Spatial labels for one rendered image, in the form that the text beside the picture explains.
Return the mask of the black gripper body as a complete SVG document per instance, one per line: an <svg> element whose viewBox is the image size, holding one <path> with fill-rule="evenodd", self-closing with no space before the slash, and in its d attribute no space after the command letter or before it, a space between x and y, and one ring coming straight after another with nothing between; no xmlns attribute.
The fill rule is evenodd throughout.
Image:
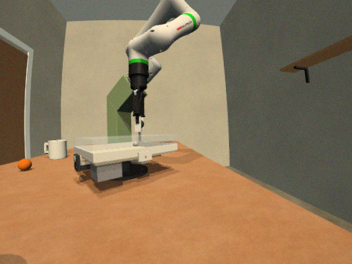
<svg viewBox="0 0 352 264"><path fill-rule="evenodd" d="M131 77L131 89L132 90L139 90L139 99L140 93L147 89L147 78L142 75L134 75Z"/></svg>

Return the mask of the white mug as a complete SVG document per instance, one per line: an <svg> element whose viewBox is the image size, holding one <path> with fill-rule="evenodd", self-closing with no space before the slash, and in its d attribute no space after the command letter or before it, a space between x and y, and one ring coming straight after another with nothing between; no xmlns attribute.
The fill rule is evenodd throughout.
<svg viewBox="0 0 352 264"><path fill-rule="evenodd" d="M52 140L59 141L59 140ZM48 143L44 143L44 151L48 153L48 157L50 160L63 159L67 157L67 146L66 140L62 142L52 142L48 141ZM48 152L49 151L49 152Z"/></svg>

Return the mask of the orange ball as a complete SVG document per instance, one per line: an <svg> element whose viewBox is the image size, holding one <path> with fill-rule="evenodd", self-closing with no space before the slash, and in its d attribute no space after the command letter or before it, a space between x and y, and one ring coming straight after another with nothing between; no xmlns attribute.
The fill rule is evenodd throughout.
<svg viewBox="0 0 352 264"><path fill-rule="evenodd" d="M29 159L22 159L18 162L18 168L22 171L29 170L32 166L32 162Z"/></svg>

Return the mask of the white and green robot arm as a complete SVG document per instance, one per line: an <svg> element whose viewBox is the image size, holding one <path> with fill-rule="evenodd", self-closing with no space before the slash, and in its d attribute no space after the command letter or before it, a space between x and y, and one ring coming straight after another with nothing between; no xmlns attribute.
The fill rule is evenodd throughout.
<svg viewBox="0 0 352 264"><path fill-rule="evenodd" d="M175 20L167 23L171 18ZM126 47L128 81L131 83L134 75L142 75L148 84L162 68L153 55L166 51L180 37L196 31L200 24L200 16L184 0L161 0Z"/></svg>

